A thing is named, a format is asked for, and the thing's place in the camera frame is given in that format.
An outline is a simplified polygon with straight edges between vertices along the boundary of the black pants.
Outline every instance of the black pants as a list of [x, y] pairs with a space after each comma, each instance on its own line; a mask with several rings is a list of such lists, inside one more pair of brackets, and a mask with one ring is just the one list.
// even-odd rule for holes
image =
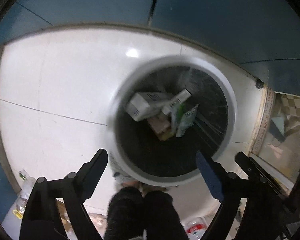
[[128, 240], [144, 229], [147, 240], [189, 240], [169, 194], [153, 191], [143, 198], [134, 187], [121, 189], [110, 201], [104, 240]]

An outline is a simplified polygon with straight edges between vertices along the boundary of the trash can rim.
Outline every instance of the trash can rim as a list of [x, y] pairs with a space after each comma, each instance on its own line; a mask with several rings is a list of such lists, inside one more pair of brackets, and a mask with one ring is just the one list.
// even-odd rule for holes
[[150, 175], [140, 168], [138, 168], [135, 164], [133, 164], [128, 157], [124, 154], [124, 150], [122, 149], [119, 140], [117, 138], [117, 118], [120, 112], [120, 108], [122, 104], [126, 104], [129, 98], [129, 92], [131, 88], [138, 81], [145, 78], [147, 75], [163, 69], [167, 67], [192, 67], [201, 71], [204, 71], [208, 75], [210, 75], [220, 86], [228, 107], [228, 125], [225, 137], [217, 150], [217, 152], [213, 155], [213, 160], [217, 160], [220, 155], [224, 152], [227, 145], [231, 142], [231, 138], [234, 132], [235, 119], [237, 113], [237, 104], [236, 98], [234, 95], [234, 91], [224, 76], [224, 74], [216, 68], [210, 62], [193, 56], [167, 56], [158, 58], [152, 61], [149, 61], [138, 69], [136, 69], [122, 84], [121, 88], [117, 92], [117, 95], [114, 97], [113, 102], [111, 104], [111, 108], [109, 109], [108, 116], [108, 129], [107, 129], [107, 138], [109, 145], [111, 146], [110, 152], [113, 154], [115, 160], [121, 166], [121, 168], [127, 172], [133, 178], [150, 185], [161, 186], [161, 187], [169, 187], [185, 184], [190, 182], [201, 176], [198, 169], [191, 171], [187, 174], [183, 174], [181, 176], [176, 177], [158, 177], [154, 175]]

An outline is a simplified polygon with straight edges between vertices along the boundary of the floor tile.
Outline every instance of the floor tile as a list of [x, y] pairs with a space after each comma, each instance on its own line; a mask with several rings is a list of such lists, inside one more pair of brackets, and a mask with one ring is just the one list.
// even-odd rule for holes
[[217, 67], [228, 79], [234, 91], [238, 112], [232, 141], [247, 143], [251, 135], [261, 101], [262, 90], [255, 87], [255, 78], [239, 66], [219, 57], [209, 51], [199, 51], [188, 46], [182, 46], [182, 55], [192, 55], [202, 58]]
[[[238, 152], [246, 153], [248, 147], [247, 143], [230, 143], [216, 161], [221, 163], [227, 172], [237, 172], [239, 166], [234, 157]], [[202, 177], [174, 187], [168, 193], [173, 197], [173, 205], [182, 221], [209, 215], [219, 205], [219, 201], [212, 197]]]
[[126, 31], [53, 33], [42, 72], [40, 109], [105, 124], [111, 99], [125, 78], [143, 63], [180, 54], [180, 49], [173, 41]]
[[[107, 148], [104, 125], [41, 113], [4, 101], [0, 101], [0, 129], [16, 177], [24, 169], [36, 179], [61, 179], [78, 171], [99, 148]], [[114, 193], [115, 182], [107, 166], [92, 198], [85, 204], [106, 210]]]
[[44, 33], [4, 47], [0, 62], [0, 99], [37, 108], [42, 64], [50, 38], [50, 33]]

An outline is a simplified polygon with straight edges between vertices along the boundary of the green packet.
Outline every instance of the green packet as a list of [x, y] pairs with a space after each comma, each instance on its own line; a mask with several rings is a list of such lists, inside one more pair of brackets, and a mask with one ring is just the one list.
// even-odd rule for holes
[[182, 103], [178, 107], [174, 107], [171, 110], [170, 117], [171, 117], [171, 132], [175, 134], [177, 132], [179, 123], [181, 118], [185, 112], [186, 104]]
[[198, 106], [191, 108], [188, 112], [184, 113], [181, 117], [180, 123], [178, 125], [178, 130], [176, 137], [182, 137], [186, 130], [193, 125], [195, 116], [197, 115]]

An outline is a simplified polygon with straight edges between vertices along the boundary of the screw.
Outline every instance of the screw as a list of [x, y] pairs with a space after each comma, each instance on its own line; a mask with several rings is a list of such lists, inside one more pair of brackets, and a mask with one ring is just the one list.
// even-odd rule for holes
[[69, 179], [73, 179], [76, 175], [77, 175], [77, 174], [76, 174], [75, 172], [70, 172], [70, 173], [67, 175], [67, 177], [68, 177]]
[[37, 179], [37, 182], [42, 183], [42, 182], [44, 182], [45, 179], [46, 179], [45, 177], [40, 177], [39, 179]]
[[262, 182], [262, 183], [266, 183], [267, 182], [267, 179], [265, 177], [260, 177], [259, 180]]
[[237, 177], [237, 174], [235, 174], [234, 172], [228, 172], [228, 177], [231, 179], [235, 179]]

